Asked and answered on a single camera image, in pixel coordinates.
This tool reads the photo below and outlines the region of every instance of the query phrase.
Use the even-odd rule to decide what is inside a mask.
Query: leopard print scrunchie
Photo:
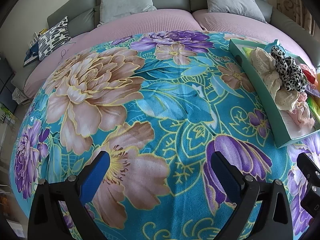
[[[308,81],[302,69],[295,63],[293,57],[285,57],[282,50],[273,46],[271,56],[276,60],[276,70],[279,72],[287,91],[297,90],[304,92]]]

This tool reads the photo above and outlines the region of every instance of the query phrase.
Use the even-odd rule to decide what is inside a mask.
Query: black and white patterned pillow
[[[67,24],[68,16],[66,16],[62,21],[57,23],[39,38],[38,42],[40,61],[71,39]]]

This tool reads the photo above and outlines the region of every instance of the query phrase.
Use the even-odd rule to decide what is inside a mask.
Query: purple tulip print
[[[33,126],[28,125],[21,133],[14,160],[14,178],[18,192],[24,199],[31,196],[31,185],[36,181],[39,150],[35,148],[40,133],[41,121],[36,119]]]
[[[136,51],[146,51],[157,45],[183,44],[184,50],[195,53],[206,53],[214,48],[209,36],[198,31],[170,31],[145,34],[139,41],[132,42],[130,47]]]
[[[248,116],[250,124],[252,124],[258,130],[258,133],[262,138],[266,138],[268,135],[268,129],[271,129],[271,127],[269,120],[264,113],[258,109],[255,109],[254,113],[250,112]]]
[[[204,189],[213,215],[223,202],[230,202],[211,168],[211,156],[216,151],[220,151],[242,174],[250,174],[257,181],[265,181],[267,174],[271,173],[272,166],[271,159],[255,145],[229,135],[218,135],[207,146],[206,162],[203,166]]]
[[[310,136],[301,141],[302,144],[292,144],[287,147],[288,155],[294,165],[288,172],[288,189],[293,196],[290,203],[292,226],[294,235],[304,232],[311,216],[300,206],[300,201],[307,190],[307,179],[297,166],[297,157],[300,153],[306,153],[309,158],[320,168],[320,137],[319,134]]]
[[[124,38],[121,38],[121,39],[117,39],[117,40],[113,41],[113,42],[111,43],[111,45],[112,45],[112,46],[119,45],[120,43],[123,43],[123,42],[126,42],[126,41],[130,40],[132,37],[133,37],[133,36],[131,35],[131,36],[128,36],[128,37],[124,37]]]
[[[39,151],[39,162],[41,162],[41,158],[45,158],[48,156],[48,145],[44,143],[44,141],[48,138],[50,134],[50,129],[46,128],[44,131],[41,129],[41,133],[39,134],[38,140],[39,143],[37,145],[37,149]]]
[[[73,220],[71,218],[71,215],[69,213],[69,210],[68,210],[66,203],[64,201],[59,201],[59,203],[60,203],[60,206],[62,207],[63,218],[64,218],[64,221],[66,222],[67,227],[69,229],[73,228],[74,223],[73,223]],[[94,220],[94,213],[90,210],[90,206],[86,203],[84,205],[84,207],[87,210],[90,217]]]

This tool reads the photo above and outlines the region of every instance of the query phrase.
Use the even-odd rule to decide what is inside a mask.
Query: pink bedsheet
[[[45,57],[39,65],[35,68],[35,70],[28,77],[27,82],[24,86],[24,93],[29,98],[34,98],[36,93],[42,84],[46,81],[48,76],[57,68],[57,66],[65,59],[66,53],[70,48],[75,44],[74,42],[78,42],[87,33],[82,33],[74,38],[72,38],[69,42],[62,45],[53,51],[49,56]]]
[[[177,9],[160,9],[132,14],[104,24],[89,32],[88,35],[84,33],[74,37],[70,42],[76,41],[76,43],[63,45],[45,58],[29,76],[24,92],[26,96],[33,98],[62,60],[96,44],[139,33],[174,30],[202,30],[202,28],[189,12]],[[61,57],[63,49],[67,52]]]
[[[208,10],[196,11],[193,17],[207,31],[229,32],[267,43],[278,39],[287,51],[300,56],[309,67],[314,67],[309,56],[293,39],[270,24],[236,14],[208,13]]]

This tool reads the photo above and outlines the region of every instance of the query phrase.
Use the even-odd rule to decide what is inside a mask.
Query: turquoise blanket
[[[320,167],[320,139],[276,149],[268,118],[228,51],[229,33],[171,31],[129,36],[72,56],[50,75],[23,119],[10,181],[28,216],[40,178],[78,174],[105,150],[111,164],[90,215],[108,239],[213,239],[231,215],[206,146],[258,181],[280,179],[295,238],[306,152]],[[260,204],[243,232],[249,235]],[[65,203],[64,218],[80,239]]]

